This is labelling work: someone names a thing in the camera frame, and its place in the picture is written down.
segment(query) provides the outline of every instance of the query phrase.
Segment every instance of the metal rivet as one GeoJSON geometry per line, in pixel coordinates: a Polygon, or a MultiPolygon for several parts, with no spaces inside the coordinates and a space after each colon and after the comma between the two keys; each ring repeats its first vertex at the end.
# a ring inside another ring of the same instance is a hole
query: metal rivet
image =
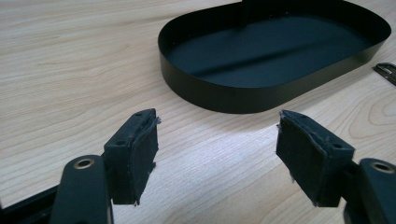
{"type": "Polygon", "coordinates": [[[88,167],[92,166],[95,163],[93,159],[83,159],[81,161],[77,161],[74,165],[76,169],[82,170],[87,169],[88,167]]]}
{"type": "Polygon", "coordinates": [[[390,167],[389,165],[383,163],[383,162],[378,162],[378,161],[374,161],[371,163],[371,166],[376,169],[377,171],[386,173],[386,174],[394,174],[395,170],[390,167]]]}

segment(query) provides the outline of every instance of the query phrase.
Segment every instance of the wood grain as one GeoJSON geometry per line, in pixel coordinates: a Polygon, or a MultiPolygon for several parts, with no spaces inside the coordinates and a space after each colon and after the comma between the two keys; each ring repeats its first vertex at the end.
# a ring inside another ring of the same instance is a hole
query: wood grain
{"type": "MultiPolygon", "coordinates": [[[[160,150],[141,205],[116,223],[343,223],[315,208],[275,154],[278,111],[305,113],[357,151],[396,163],[396,90],[372,70],[396,63],[396,35],[366,65],[253,115],[204,110],[164,83],[157,36],[171,19],[235,1],[0,0],[0,198],[59,183],[75,157],[101,154],[134,112],[155,107],[160,150]]],[[[353,0],[396,30],[394,0],[353,0]]]]}

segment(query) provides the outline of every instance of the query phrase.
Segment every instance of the black oval tray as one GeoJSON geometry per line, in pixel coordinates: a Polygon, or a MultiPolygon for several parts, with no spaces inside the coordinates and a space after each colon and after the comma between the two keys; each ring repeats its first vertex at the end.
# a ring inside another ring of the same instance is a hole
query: black oval tray
{"type": "Polygon", "coordinates": [[[281,105],[367,62],[390,35],[345,1],[244,1],[169,21],[163,77],[185,100],[224,113],[281,105]]]}

